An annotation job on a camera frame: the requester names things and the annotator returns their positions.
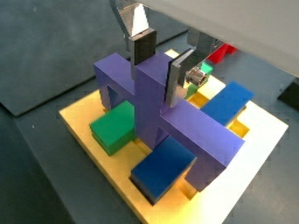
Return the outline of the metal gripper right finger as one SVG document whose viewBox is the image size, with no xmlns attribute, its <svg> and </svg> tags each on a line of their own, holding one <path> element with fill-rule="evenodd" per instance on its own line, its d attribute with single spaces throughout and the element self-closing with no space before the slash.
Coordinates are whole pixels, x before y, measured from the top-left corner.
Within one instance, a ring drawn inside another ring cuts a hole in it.
<svg viewBox="0 0 299 224">
<path fill-rule="evenodd" d="M 168 63 L 164 101 L 169 107 L 173 107 L 186 95 L 189 84 L 198 86 L 202 83 L 201 62 L 224 45 L 222 41 L 194 28 L 188 30 L 186 43 L 192 48 L 188 48 Z"/>
</svg>

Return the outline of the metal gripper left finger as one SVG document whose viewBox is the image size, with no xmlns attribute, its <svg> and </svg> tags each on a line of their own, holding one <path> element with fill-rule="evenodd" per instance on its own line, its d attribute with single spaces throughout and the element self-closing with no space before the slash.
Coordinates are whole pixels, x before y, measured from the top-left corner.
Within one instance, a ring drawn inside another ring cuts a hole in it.
<svg viewBox="0 0 299 224">
<path fill-rule="evenodd" d="M 130 77 L 136 66 L 154 55 L 156 30 L 149 27 L 145 7 L 133 0 L 109 0 L 110 9 L 124 33 L 125 49 L 130 59 Z"/>
</svg>

